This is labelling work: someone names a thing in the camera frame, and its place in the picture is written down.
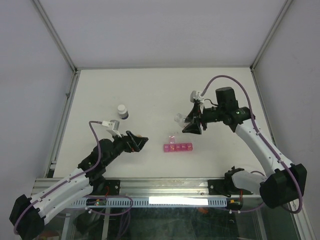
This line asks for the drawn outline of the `clear glass pill bottle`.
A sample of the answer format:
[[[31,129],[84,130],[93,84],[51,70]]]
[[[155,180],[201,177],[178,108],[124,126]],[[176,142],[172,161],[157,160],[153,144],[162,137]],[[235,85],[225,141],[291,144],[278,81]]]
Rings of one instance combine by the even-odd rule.
[[[174,117],[174,121],[181,127],[185,128],[190,122],[187,120],[187,116],[181,113],[177,113]]]

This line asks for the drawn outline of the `pink pill organizer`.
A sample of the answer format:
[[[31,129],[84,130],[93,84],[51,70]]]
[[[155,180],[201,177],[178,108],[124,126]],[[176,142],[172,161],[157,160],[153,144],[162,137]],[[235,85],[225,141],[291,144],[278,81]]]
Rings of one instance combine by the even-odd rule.
[[[191,152],[193,149],[194,147],[191,140],[179,135],[170,135],[168,141],[163,145],[163,151],[165,153]]]

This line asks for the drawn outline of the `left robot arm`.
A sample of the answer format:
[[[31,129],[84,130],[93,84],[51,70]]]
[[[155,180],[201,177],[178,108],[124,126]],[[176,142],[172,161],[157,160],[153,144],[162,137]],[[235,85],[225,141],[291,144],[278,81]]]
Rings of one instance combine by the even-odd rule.
[[[23,240],[33,240],[71,203],[91,193],[102,193],[107,166],[122,153],[140,152],[148,140],[129,130],[112,140],[98,140],[92,152],[66,177],[37,194],[22,194],[15,200],[9,216],[14,234]]]

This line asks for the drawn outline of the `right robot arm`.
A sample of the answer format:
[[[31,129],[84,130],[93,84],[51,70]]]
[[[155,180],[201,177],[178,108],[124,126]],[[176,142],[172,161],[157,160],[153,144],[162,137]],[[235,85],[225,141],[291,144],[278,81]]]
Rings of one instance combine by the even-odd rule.
[[[246,190],[260,195],[263,203],[271,209],[294,200],[301,201],[306,185],[306,168],[302,164],[293,164],[264,137],[250,108],[239,107],[233,88],[222,87],[215,94],[217,104],[206,108],[202,93],[191,93],[193,107],[184,119],[183,133],[200,135],[209,123],[222,122],[246,143],[265,173],[259,175],[233,167],[224,174],[223,195]]]

